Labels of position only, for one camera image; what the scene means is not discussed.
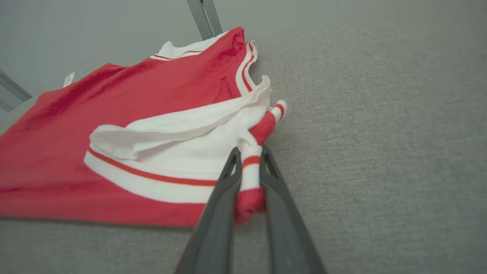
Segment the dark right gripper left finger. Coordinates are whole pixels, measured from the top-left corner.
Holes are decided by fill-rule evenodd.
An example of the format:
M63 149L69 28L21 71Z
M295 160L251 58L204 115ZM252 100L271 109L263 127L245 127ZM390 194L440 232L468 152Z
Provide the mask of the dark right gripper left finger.
M177 264L176 274L231 273L235 201L241 178L240 151L233 148Z

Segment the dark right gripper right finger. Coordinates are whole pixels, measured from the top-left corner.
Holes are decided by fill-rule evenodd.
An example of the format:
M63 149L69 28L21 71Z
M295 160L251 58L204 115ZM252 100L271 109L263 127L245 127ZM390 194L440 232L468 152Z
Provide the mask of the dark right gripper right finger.
M326 274L322 259L268 147L261 153L271 274Z

